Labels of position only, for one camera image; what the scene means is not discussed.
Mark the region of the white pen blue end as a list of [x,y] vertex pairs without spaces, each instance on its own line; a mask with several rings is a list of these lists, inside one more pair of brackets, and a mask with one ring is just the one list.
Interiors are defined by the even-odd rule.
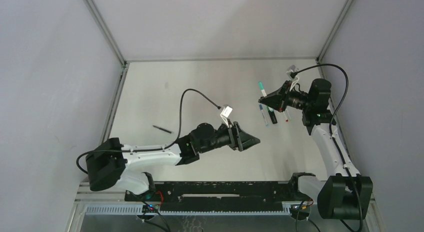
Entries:
[[268,126],[269,126],[269,124],[268,124],[267,117],[266,117],[266,114],[265,114],[265,110],[264,110],[264,108],[263,108],[263,105],[262,105],[262,104],[259,104],[259,109],[260,109],[260,112],[261,112],[261,114],[262,114],[262,117],[263,117],[263,120],[264,120],[265,126],[266,126],[266,127],[268,127]]

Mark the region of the white pen teal end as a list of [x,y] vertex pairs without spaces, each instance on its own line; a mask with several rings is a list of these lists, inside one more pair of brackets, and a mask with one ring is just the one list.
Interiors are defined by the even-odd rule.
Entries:
[[267,96],[267,93],[266,93],[266,91],[264,89],[264,86],[263,86],[263,83],[261,81],[258,82],[258,86],[259,86],[259,89],[261,91],[262,96],[263,97],[266,97]]

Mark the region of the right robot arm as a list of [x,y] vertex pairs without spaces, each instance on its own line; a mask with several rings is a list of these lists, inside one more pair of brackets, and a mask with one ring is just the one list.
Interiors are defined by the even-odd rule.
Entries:
[[314,79],[308,92],[294,87],[294,81],[287,80],[258,102],[276,112],[284,112],[288,107],[301,110],[302,123],[319,149],[327,179],[323,181],[312,173],[298,172],[292,175],[290,182],[297,192],[317,203],[323,219],[364,220],[373,182],[370,177],[361,175],[342,146],[329,110],[331,83],[322,78]]

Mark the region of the blue black pen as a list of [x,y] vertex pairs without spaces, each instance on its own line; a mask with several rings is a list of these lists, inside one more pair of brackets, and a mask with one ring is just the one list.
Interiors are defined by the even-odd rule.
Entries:
[[156,128],[156,129],[158,129],[158,130],[160,130],[160,131],[163,131],[163,132],[165,132],[165,133],[173,134],[173,132],[172,132],[171,130],[165,129],[165,128],[163,128],[163,127],[160,127],[160,126],[157,126],[157,125],[152,125],[152,127],[153,127],[153,128]]

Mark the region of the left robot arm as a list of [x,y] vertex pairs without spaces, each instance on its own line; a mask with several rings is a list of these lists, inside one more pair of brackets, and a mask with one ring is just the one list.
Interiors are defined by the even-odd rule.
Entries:
[[243,131],[238,122],[221,124],[215,129],[201,123],[170,147],[145,148],[122,144],[117,137],[107,139],[85,157],[89,188],[99,192],[112,187],[135,195],[155,190],[151,173],[144,169],[154,165],[181,166],[200,159],[200,155],[221,147],[242,152],[261,141]]

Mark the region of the white pen red end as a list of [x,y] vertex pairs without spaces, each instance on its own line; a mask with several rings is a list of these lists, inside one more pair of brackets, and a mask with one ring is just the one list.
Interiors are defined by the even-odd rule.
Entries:
[[286,121],[286,122],[289,122],[290,120],[289,120],[289,118],[288,118],[288,116],[287,116],[286,112],[285,112],[285,111],[283,111],[283,112],[282,112],[282,114],[283,114],[283,116],[284,116],[285,121]]

